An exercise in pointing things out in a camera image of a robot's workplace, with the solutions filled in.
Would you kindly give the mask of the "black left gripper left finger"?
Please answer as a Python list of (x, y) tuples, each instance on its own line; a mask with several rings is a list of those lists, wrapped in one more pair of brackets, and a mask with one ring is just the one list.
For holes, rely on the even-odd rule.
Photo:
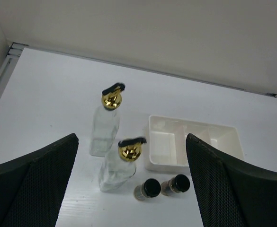
[(69, 134), (0, 164), (0, 227), (54, 227), (78, 151)]

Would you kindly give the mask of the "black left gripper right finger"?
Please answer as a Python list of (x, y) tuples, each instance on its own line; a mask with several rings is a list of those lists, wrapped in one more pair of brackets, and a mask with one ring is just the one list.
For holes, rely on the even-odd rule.
[(192, 133), (186, 153), (205, 227), (277, 227), (277, 172), (221, 152)]

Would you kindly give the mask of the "small spice jar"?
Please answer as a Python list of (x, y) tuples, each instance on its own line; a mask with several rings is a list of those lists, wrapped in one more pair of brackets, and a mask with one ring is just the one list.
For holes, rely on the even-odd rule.
[(138, 185), (134, 189), (134, 197), (139, 201), (155, 198), (161, 192), (160, 183), (153, 178), (147, 179), (143, 184)]
[(190, 188), (190, 180), (186, 175), (178, 174), (170, 180), (161, 184), (161, 193), (165, 196), (171, 196), (176, 193), (187, 192)]

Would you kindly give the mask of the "glass oil bottle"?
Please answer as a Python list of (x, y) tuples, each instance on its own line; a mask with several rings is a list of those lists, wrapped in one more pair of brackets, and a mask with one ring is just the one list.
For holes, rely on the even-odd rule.
[(118, 189), (136, 173), (136, 160), (142, 154), (142, 145), (146, 143), (145, 137), (124, 139), (105, 155), (98, 175), (102, 192)]
[(118, 108), (122, 103), (121, 93), (124, 83), (115, 83), (102, 91), (101, 106), (93, 116), (92, 135), (89, 153), (95, 157), (104, 157), (113, 145), (120, 125)]

